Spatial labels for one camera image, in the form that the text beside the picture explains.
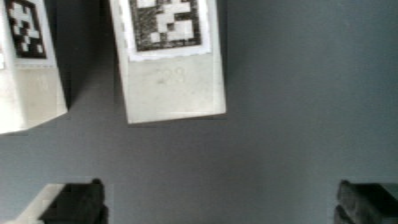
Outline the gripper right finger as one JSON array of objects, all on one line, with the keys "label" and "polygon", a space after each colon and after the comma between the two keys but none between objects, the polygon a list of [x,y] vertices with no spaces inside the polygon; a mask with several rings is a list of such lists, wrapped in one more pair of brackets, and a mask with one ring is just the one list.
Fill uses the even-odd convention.
[{"label": "gripper right finger", "polygon": [[333,224],[398,224],[398,183],[341,181]]}]

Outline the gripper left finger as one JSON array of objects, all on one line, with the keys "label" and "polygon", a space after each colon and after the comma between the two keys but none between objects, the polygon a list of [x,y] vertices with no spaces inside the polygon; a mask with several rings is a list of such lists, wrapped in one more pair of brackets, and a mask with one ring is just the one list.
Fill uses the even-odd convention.
[{"label": "gripper left finger", "polygon": [[104,185],[47,184],[15,218],[17,224],[108,224]]}]

